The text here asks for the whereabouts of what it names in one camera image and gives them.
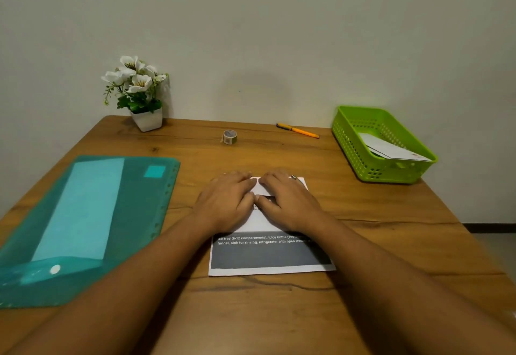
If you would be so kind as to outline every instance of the orange pen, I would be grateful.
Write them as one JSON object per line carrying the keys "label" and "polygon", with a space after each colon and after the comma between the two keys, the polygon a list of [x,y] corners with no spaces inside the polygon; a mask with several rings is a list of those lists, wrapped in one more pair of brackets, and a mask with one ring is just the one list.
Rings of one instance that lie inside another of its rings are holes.
{"label": "orange pen", "polygon": [[293,127],[291,125],[276,123],[276,127],[282,128],[284,130],[294,131],[294,132],[297,132],[298,134],[303,134],[303,135],[306,135],[306,136],[311,136],[311,137],[313,137],[315,139],[319,139],[319,135],[313,134],[311,132],[306,132],[306,131],[300,130],[299,128],[295,128],[295,127]]}

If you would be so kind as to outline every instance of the hand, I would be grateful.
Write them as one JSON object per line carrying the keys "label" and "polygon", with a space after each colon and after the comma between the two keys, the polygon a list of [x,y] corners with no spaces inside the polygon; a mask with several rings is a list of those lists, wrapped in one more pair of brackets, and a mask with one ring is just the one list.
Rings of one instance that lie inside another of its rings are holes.
{"label": "hand", "polygon": [[214,178],[194,204],[193,215],[208,226],[210,235],[232,231],[253,209],[256,179],[251,173],[232,172]]}
{"label": "hand", "polygon": [[326,215],[303,183],[289,178],[285,171],[271,170],[260,178],[260,183],[274,193],[277,204],[260,195],[255,195],[255,204],[287,231],[305,233],[307,226]]}

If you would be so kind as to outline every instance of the forearm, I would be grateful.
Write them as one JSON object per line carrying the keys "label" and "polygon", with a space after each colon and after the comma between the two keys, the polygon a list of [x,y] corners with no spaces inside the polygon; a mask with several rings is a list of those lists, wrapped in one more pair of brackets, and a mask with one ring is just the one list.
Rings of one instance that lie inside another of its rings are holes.
{"label": "forearm", "polygon": [[10,354],[116,354],[134,344],[210,234],[188,216],[95,283]]}
{"label": "forearm", "polygon": [[505,326],[334,218],[320,216],[303,232],[417,353],[516,353],[516,340]]}

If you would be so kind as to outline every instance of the wood grain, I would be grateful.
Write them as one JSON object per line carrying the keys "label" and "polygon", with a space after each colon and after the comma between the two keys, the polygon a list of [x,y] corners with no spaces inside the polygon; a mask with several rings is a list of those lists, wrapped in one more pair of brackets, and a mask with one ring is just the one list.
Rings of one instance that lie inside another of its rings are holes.
{"label": "wood grain", "polygon": [[[238,132],[236,145],[220,142],[227,129]],[[235,169],[262,175],[285,167],[305,177],[322,207],[339,220],[513,324],[516,288],[423,181],[411,186],[360,182],[331,130],[306,130],[320,139],[274,125],[173,119],[143,134],[129,117],[105,117],[4,216],[0,242],[78,155],[181,161],[164,230],[190,211],[213,177]],[[388,353],[397,345],[375,328],[377,321],[367,317],[339,273],[209,278],[208,261],[207,242],[171,288],[135,353],[154,348],[177,354],[365,354]],[[0,352],[54,312],[1,310]]]}

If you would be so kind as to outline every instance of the washi tape roll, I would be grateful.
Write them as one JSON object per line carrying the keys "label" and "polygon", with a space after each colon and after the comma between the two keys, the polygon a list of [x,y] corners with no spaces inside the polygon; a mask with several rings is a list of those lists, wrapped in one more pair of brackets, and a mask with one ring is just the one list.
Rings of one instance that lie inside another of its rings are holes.
{"label": "washi tape roll", "polygon": [[234,130],[225,130],[223,135],[223,142],[225,144],[235,144],[236,132]]}

